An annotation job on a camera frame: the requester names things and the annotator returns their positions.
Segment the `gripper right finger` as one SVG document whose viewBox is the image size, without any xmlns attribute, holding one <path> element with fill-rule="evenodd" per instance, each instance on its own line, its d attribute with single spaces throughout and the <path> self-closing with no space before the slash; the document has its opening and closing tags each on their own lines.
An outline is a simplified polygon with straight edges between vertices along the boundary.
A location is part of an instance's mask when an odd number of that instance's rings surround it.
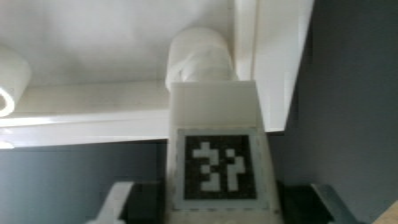
<svg viewBox="0 0 398 224">
<path fill-rule="evenodd" d="M 367 224 L 359 221 L 327 184 L 277 183 L 286 224 Z"/>
</svg>

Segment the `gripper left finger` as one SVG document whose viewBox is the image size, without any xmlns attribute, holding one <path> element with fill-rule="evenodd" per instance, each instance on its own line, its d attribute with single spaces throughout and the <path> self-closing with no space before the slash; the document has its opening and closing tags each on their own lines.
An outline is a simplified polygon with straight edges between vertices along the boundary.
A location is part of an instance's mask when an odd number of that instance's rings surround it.
<svg viewBox="0 0 398 224">
<path fill-rule="evenodd" d="M 163 224 L 163 183 L 115 182 L 96 217 L 83 224 Z"/>
</svg>

